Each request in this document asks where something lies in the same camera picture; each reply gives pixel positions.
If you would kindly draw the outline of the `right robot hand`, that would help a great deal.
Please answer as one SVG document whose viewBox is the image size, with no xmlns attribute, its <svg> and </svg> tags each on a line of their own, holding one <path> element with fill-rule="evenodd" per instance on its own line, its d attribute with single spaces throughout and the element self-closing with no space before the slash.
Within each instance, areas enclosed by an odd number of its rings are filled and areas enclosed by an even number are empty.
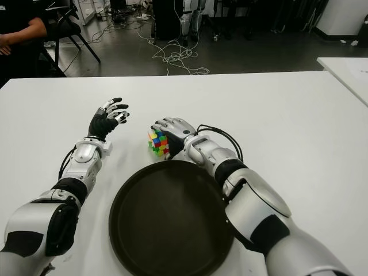
<svg viewBox="0 0 368 276">
<path fill-rule="evenodd" d="M 169 158 L 172 159 L 180 153 L 188 137 L 193 137 L 196 130 L 188 122 L 181 118 L 166 117 L 157 120 L 151 129 L 162 132 L 168 140 Z"/>
</svg>

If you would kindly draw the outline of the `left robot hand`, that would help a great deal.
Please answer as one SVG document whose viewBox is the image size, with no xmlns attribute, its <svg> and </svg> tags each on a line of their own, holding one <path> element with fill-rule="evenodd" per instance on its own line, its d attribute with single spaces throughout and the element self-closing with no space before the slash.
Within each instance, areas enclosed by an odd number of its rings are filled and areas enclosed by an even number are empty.
<svg viewBox="0 0 368 276">
<path fill-rule="evenodd" d="M 88 137 L 105 141 L 107 135 L 119 124 L 127 122 L 129 105 L 121 102 L 122 98 L 113 98 L 97 109 L 90 121 Z"/>
</svg>

